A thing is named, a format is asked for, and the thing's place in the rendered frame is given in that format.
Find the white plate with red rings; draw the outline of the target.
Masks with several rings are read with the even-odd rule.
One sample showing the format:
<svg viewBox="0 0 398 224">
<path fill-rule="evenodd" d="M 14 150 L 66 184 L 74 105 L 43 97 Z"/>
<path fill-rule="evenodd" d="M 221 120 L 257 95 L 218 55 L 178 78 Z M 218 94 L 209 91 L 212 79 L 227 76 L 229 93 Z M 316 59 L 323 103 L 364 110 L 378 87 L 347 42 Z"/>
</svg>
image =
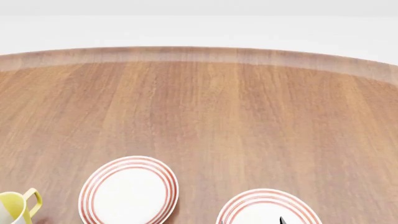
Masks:
<svg viewBox="0 0 398 224">
<path fill-rule="evenodd" d="M 89 176 L 78 212 L 83 224 L 163 224 L 178 196 L 178 180 L 169 166 L 147 156 L 126 156 Z"/>
<path fill-rule="evenodd" d="M 216 224 L 323 224 L 298 197 L 280 190 L 253 189 L 230 199 L 220 210 Z"/>
</svg>

